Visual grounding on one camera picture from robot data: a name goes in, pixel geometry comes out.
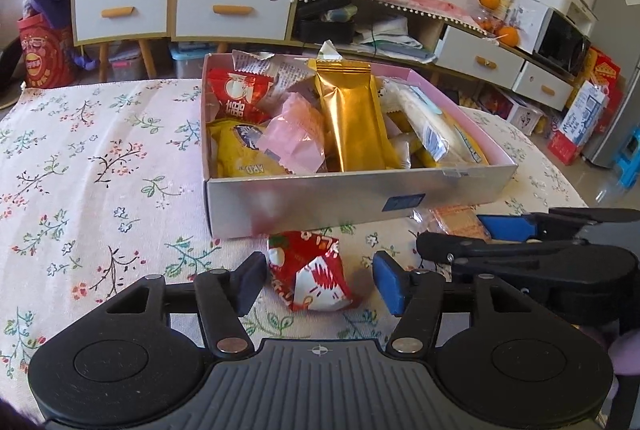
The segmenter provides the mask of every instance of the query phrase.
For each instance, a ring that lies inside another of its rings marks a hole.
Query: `metal screw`
[[[391,347],[402,354],[415,354],[422,349],[422,342],[416,338],[398,338],[391,343]]]
[[[242,338],[223,338],[218,342],[217,347],[222,352],[237,354],[238,352],[247,350],[249,344]]]

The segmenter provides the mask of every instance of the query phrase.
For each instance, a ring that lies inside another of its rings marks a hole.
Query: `black gripper pad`
[[[51,422],[47,430],[69,430]],[[497,430],[461,410],[423,365],[393,360],[373,340],[264,340],[216,365],[173,413],[136,430]],[[592,420],[571,430],[599,430]]]

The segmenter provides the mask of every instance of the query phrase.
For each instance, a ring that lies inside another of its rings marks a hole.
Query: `pink wrapper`
[[[322,114],[292,92],[256,146],[294,174],[315,174],[324,162]]]

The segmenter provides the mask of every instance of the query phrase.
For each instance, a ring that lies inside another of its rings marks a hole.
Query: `refrigerator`
[[[640,124],[640,5],[628,6],[625,0],[596,0],[593,12],[598,21],[591,43],[620,66],[626,85],[609,128],[604,134],[594,134],[582,155],[594,165],[612,168],[616,155]]]

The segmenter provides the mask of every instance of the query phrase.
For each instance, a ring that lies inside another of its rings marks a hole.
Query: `white drawer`
[[[76,41],[153,33],[164,36],[166,14],[167,0],[76,0]]]
[[[435,54],[438,57],[436,65],[470,74],[505,89],[513,87],[523,63],[518,55],[451,26],[438,42]]]
[[[178,0],[175,36],[284,40],[290,6],[291,0]]]
[[[556,78],[544,69],[526,62],[516,79],[513,92],[544,103],[556,110],[562,110],[572,86]]]

